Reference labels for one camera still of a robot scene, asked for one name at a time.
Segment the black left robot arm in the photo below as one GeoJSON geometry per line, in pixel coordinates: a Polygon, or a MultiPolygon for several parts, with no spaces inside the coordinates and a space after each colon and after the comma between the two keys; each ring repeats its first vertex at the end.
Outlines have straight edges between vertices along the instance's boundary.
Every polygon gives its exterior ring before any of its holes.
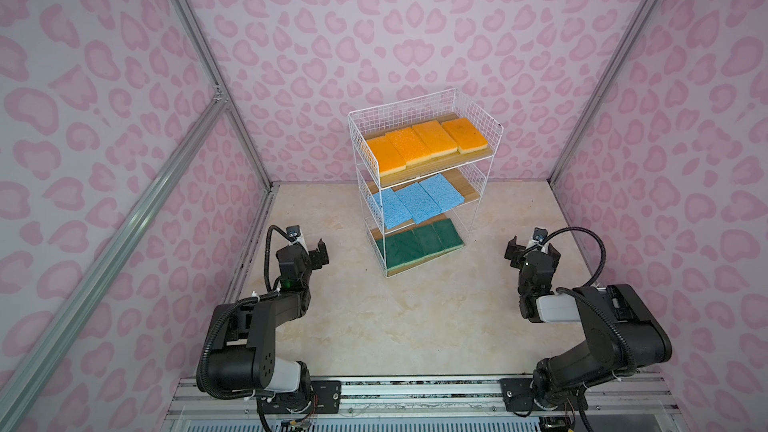
{"type": "Polygon", "coordinates": [[[314,405],[308,366],[276,353],[277,328],[306,315],[312,273],[329,263],[327,247],[306,247],[298,225],[267,229],[267,292],[215,307],[196,369],[198,389],[214,399],[260,399],[290,413],[314,405]]]}

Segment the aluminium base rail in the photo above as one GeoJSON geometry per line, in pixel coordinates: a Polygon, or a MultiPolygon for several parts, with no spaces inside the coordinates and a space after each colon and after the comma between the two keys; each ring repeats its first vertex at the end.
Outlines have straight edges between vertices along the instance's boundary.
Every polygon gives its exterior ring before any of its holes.
{"type": "Polygon", "coordinates": [[[664,379],[640,372],[542,409],[525,375],[329,376],[296,415],[255,400],[219,401],[194,380],[177,387],[165,431],[684,431],[664,379]]]}

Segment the green sponge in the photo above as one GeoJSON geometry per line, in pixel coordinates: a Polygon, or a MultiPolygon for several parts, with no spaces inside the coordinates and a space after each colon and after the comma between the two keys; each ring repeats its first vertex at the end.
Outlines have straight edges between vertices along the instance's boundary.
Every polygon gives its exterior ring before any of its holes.
{"type": "Polygon", "coordinates": [[[432,224],[441,244],[441,251],[448,253],[464,247],[464,241],[451,219],[443,219],[432,224]]]}
{"type": "Polygon", "coordinates": [[[394,270],[408,264],[403,265],[400,254],[400,238],[397,235],[387,236],[384,239],[376,241],[378,250],[382,253],[387,270],[394,270]]]}
{"type": "Polygon", "coordinates": [[[432,224],[416,228],[413,232],[424,258],[432,258],[444,253],[442,241],[432,224]]]}
{"type": "Polygon", "coordinates": [[[417,262],[425,256],[422,245],[413,230],[401,233],[398,237],[400,238],[399,246],[403,265],[417,262]]]}

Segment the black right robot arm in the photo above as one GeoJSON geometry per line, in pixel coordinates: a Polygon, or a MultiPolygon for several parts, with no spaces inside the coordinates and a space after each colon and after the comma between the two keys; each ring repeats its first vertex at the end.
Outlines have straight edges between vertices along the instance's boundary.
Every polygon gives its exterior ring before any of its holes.
{"type": "Polygon", "coordinates": [[[607,248],[595,232],[583,231],[599,250],[590,278],[580,287],[553,285],[561,254],[551,242],[572,230],[536,228],[527,243],[511,239],[505,249],[505,259],[518,272],[522,318],[534,324],[578,323],[584,334],[578,345],[540,360],[529,381],[501,380],[506,410],[521,418],[539,411],[585,413],[590,388],[631,377],[673,354],[668,334],[631,285],[598,286],[607,248]]]}

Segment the blue sponge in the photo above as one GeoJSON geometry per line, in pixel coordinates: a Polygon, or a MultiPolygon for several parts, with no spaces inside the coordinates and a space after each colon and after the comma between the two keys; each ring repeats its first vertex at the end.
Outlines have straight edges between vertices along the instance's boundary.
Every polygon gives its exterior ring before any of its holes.
{"type": "Polygon", "coordinates": [[[415,224],[426,222],[442,213],[440,206],[420,183],[413,183],[404,187],[396,191],[395,195],[411,214],[415,224]]]}
{"type": "Polygon", "coordinates": [[[369,202],[375,213],[382,213],[386,230],[399,227],[412,219],[412,215],[392,189],[372,195],[369,202]]]}
{"type": "Polygon", "coordinates": [[[439,206],[442,213],[452,210],[465,202],[464,196],[443,174],[431,176],[420,182],[421,187],[439,206]]]}

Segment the orange sponge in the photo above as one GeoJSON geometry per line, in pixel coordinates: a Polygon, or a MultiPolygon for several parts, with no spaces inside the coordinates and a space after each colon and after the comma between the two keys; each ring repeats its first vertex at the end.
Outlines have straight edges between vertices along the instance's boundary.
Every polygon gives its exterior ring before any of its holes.
{"type": "Polygon", "coordinates": [[[379,136],[366,141],[376,159],[379,176],[384,177],[404,171],[407,167],[405,159],[386,136],[379,136]]]}
{"type": "Polygon", "coordinates": [[[387,132],[385,137],[404,159],[407,167],[413,167],[432,158],[432,152],[412,127],[387,132]]]}
{"type": "Polygon", "coordinates": [[[469,154],[488,147],[488,141],[467,118],[445,121],[441,126],[457,144],[460,154],[469,154]]]}
{"type": "Polygon", "coordinates": [[[415,124],[412,129],[429,149],[432,158],[444,157],[458,151],[455,140],[436,120],[415,124]]]}

